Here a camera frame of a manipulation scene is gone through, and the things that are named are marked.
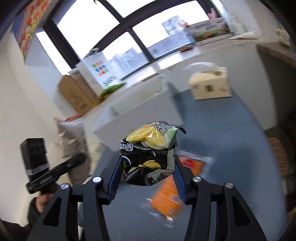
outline box on shelf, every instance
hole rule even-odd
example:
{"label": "box on shelf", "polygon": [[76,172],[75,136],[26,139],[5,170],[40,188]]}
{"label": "box on shelf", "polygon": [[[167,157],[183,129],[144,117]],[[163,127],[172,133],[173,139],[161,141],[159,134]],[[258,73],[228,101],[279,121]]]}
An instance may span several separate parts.
{"label": "box on shelf", "polygon": [[192,75],[188,80],[188,84],[195,100],[231,96],[227,69],[223,67],[218,71]]}
{"label": "box on shelf", "polygon": [[81,114],[85,114],[98,101],[83,78],[74,79],[65,75],[61,78],[58,89],[72,107]]}
{"label": "box on shelf", "polygon": [[111,102],[97,119],[92,132],[112,151],[118,151],[119,141],[135,129],[155,121],[183,124],[162,75],[128,89]]}
{"label": "box on shelf", "polygon": [[203,45],[233,36],[223,17],[195,23],[189,25],[187,28],[197,45]]}

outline window frame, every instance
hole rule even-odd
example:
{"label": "window frame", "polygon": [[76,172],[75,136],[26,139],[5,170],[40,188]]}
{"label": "window frame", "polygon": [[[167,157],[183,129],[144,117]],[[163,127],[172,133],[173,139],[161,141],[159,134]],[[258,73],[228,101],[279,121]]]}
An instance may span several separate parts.
{"label": "window frame", "polygon": [[[144,53],[145,57],[148,60],[148,63],[143,65],[142,67],[134,70],[133,72],[129,73],[128,75],[124,76],[122,79],[127,78],[128,76],[132,75],[133,73],[137,72],[139,69],[142,69],[151,63],[164,58],[165,56],[168,56],[176,50],[172,50],[162,56],[159,56],[157,58],[154,58],[149,50],[145,47],[143,42],[140,40],[140,38],[136,35],[136,33],[133,31],[133,27],[140,22],[148,19],[149,17],[154,16],[155,14],[158,14],[166,9],[175,7],[177,5],[191,2],[191,1],[197,1],[200,6],[203,8],[205,13],[210,13],[211,8],[214,8],[217,12],[217,17],[220,17],[219,11],[216,9],[215,5],[211,2],[211,0],[155,0],[139,9],[131,13],[130,15],[123,18],[120,13],[107,1],[107,0],[96,0],[100,2],[119,22],[119,24],[113,28],[108,34],[106,34],[93,48],[99,48],[100,51],[104,50],[109,44],[111,44],[114,40],[116,40],[118,37],[120,37],[125,32],[128,32],[132,38],[135,40],[137,45],[140,47],[142,52]],[[57,5],[53,8],[51,13],[49,14],[48,19],[43,23],[43,29],[50,38],[50,40],[53,42],[59,53],[62,55],[62,57],[65,59],[67,64],[73,69],[75,68],[75,65],[79,63],[80,58],[72,48],[72,46],[69,44],[69,42],[66,40],[66,38],[63,36],[57,25],[55,24],[53,17],[55,13],[58,11],[58,9],[62,6],[64,3],[64,0],[60,0]]]}

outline beige box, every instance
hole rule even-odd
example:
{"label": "beige box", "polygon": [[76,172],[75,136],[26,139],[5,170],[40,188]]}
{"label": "beige box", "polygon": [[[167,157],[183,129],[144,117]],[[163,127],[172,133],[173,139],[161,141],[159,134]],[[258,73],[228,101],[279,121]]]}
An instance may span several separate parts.
{"label": "beige box", "polygon": [[192,75],[188,84],[195,100],[231,96],[226,68]]}
{"label": "beige box", "polygon": [[97,97],[84,80],[75,80],[69,75],[61,78],[58,89],[73,108],[81,114],[90,110],[97,101]]}

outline white box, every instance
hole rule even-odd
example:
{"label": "white box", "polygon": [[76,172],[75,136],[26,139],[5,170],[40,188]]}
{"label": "white box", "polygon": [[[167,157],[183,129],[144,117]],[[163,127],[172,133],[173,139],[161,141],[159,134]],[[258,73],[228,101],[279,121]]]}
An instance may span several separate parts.
{"label": "white box", "polygon": [[181,125],[182,118],[173,103],[164,77],[156,76],[110,103],[92,132],[112,151],[135,129],[155,121]]}

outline white shopping bag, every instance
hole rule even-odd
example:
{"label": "white shopping bag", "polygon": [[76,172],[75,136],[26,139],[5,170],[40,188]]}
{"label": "white shopping bag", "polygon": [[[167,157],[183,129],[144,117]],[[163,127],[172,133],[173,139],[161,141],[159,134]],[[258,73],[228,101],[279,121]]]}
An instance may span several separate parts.
{"label": "white shopping bag", "polygon": [[102,89],[120,83],[117,73],[102,52],[97,52],[81,61],[84,62]]}
{"label": "white shopping bag", "polygon": [[76,67],[98,98],[105,88],[121,82],[119,71],[115,71],[102,52],[81,59]]}

